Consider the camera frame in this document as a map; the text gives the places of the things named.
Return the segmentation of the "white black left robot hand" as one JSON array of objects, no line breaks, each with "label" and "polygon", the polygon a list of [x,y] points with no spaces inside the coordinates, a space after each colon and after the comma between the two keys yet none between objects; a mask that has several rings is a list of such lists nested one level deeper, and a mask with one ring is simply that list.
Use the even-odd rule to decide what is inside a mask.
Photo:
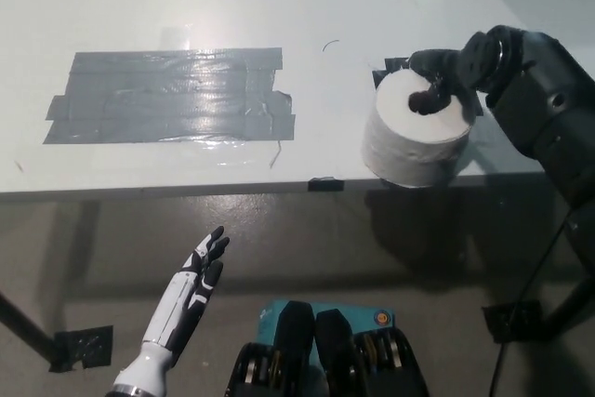
[{"label": "white black left robot hand", "polygon": [[117,376],[109,396],[165,396],[166,376],[177,364],[223,270],[230,238],[210,232],[172,276],[142,338],[139,355]]}]

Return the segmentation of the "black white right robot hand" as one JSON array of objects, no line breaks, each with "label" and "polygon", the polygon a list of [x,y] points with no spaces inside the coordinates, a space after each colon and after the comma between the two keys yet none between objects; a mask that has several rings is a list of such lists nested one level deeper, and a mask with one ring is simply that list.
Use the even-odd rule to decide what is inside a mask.
[{"label": "black white right robot hand", "polygon": [[430,86],[409,96],[411,111],[434,114],[457,98],[468,114],[481,116],[477,89],[496,70],[500,53],[501,45],[496,37],[482,32],[474,34],[460,50],[425,49],[413,53],[407,60],[407,68]]}]

